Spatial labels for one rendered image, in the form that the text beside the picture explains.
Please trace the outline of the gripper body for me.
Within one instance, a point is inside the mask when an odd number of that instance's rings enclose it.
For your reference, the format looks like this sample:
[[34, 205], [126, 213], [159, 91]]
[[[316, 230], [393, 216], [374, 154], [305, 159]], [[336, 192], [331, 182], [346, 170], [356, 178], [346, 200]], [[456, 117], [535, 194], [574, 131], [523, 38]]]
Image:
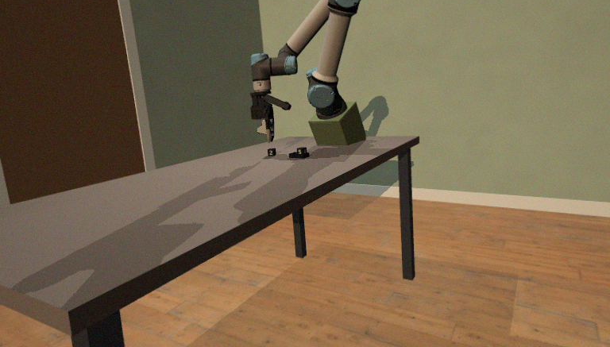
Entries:
[[[252, 107], [250, 107], [252, 119], [259, 120], [259, 119], [264, 118], [267, 110], [268, 110], [269, 119], [272, 119], [273, 108], [272, 108], [271, 103], [266, 102], [264, 100], [264, 97], [266, 94], [271, 94], [271, 91], [257, 91], [254, 93], [250, 93], [250, 96], [252, 96], [252, 102], [253, 102]], [[259, 106], [263, 106], [263, 107], [259, 107]]]

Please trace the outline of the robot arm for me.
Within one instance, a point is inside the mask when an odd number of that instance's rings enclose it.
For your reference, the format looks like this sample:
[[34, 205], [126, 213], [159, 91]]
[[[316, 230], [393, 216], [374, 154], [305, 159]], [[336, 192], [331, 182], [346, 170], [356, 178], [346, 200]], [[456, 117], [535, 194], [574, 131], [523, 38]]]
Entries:
[[[351, 17], [357, 13], [359, 1], [320, 0], [283, 49], [279, 50], [280, 58], [268, 58], [266, 53], [251, 55], [253, 90], [270, 91], [270, 76], [296, 74], [297, 56], [328, 20], [318, 66], [307, 72], [307, 97], [309, 103], [316, 108], [319, 119], [331, 119], [343, 114], [347, 105], [338, 93], [336, 74], [349, 23]], [[264, 81], [261, 81], [262, 79]]]

